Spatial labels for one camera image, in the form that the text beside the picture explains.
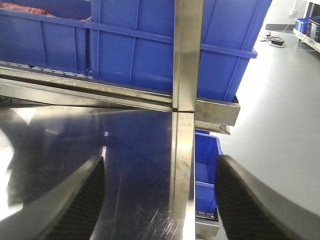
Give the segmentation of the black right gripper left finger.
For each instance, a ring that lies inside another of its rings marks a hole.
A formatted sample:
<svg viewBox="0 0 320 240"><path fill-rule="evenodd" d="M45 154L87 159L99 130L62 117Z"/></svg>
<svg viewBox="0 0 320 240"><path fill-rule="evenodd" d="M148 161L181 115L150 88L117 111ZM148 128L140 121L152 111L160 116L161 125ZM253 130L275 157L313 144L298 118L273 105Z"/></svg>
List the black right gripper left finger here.
<svg viewBox="0 0 320 240"><path fill-rule="evenodd" d="M104 195L104 160L90 159L46 194L1 220L0 238L89 240Z"/></svg>

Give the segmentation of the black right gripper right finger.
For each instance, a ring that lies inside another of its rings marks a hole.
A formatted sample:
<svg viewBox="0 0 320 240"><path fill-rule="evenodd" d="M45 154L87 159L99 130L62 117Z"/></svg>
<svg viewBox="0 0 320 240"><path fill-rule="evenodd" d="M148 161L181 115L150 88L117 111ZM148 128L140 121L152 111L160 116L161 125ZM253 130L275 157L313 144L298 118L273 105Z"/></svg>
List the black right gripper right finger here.
<svg viewBox="0 0 320 240"><path fill-rule="evenodd" d="M282 196L228 155L220 155L215 197L229 240L318 240L320 217Z"/></svg>

